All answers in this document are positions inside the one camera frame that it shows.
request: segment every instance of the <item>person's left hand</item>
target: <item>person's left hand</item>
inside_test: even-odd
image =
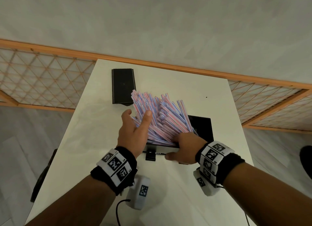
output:
[[[122,127],[119,130],[117,146],[125,147],[137,158],[143,152],[146,145],[149,125],[153,116],[152,111],[147,110],[143,116],[141,125],[136,127],[130,114],[131,109],[128,109],[121,115]]]

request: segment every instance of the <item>wire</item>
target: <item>wire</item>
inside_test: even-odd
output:
[[[117,218],[117,223],[118,223],[118,226],[120,226],[120,222],[119,222],[119,217],[118,217],[118,206],[121,202],[124,202],[124,201],[131,201],[130,199],[126,199],[126,200],[121,200],[118,202],[118,204],[116,205],[116,218]]]
[[[248,221],[248,218],[247,218],[247,214],[245,213],[245,216],[246,216],[246,220],[247,220],[247,224],[248,224],[248,226],[250,226],[250,224],[249,224],[249,221]]]

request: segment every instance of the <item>wooden floor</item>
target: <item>wooden floor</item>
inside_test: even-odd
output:
[[[0,226],[22,226],[33,187],[58,148],[71,113],[0,107]],[[299,151],[312,135],[244,129],[254,165],[312,198]]]

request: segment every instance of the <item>human hand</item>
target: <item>human hand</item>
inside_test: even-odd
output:
[[[177,153],[167,153],[165,158],[182,164],[196,163],[195,155],[207,143],[193,132],[180,133],[174,137],[173,141],[179,143],[180,149]]]
[[[147,142],[152,111],[147,110],[145,112],[139,127],[135,126],[133,119],[130,117],[131,113],[131,109],[128,109],[121,115],[122,127],[119,129],[117,146],[125,147],[137,158],[143,152]]]

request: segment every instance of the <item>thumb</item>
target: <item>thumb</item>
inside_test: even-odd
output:
[[[175,152],[167,153],[165,155],[165,159],[170,160],[170,161],[175,161],[175,160],[177,160],[177,153],[175,153]]]
[[[147,110],[142,118],[141,124],[138,127],[138,131],[146,131],[148,132],[149,126],[151,124],[153,115],[151,110]]]

